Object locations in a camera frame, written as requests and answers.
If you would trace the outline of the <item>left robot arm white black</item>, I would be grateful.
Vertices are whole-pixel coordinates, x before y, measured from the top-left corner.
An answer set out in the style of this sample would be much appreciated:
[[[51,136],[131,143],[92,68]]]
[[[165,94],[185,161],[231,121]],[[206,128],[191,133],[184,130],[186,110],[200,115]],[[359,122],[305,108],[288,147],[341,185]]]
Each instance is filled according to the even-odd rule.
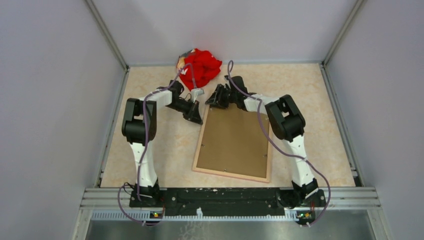
[[[179,81],[170,81],[167,87],[158,87],[140,98],[128,98],[121,125],[121,132],[129,143],[135,161],[136,181],[132,196],[135,201],[154,207],[160,202],[160,186],[154,167],[154,139],[157,134],[158,115],[161,108],[170,108],[182,113],[185,120],[202,125],[198,97],[202,88],[192,89],[190,99],[180,95],[184,86]]]

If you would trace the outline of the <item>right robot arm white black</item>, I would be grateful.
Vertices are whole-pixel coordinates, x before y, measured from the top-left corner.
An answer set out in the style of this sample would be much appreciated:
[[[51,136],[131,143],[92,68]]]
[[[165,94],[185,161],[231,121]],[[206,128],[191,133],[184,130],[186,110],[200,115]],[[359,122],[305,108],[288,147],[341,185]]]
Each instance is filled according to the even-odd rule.
[[[293,98],[289,94],[269,97],[248,92],[241,76],[226,75],[225,79],[227,83],[218,84],[205,104],[219,109],[235,104],[237,108],[257,113],[259,117],[266,115],[273,134],[288,148],[288,152],[282,154],[291,159],[294,202],[299,206],[313,206],[314,201],[320,199],[319,185],[306,153],[306,120]]]

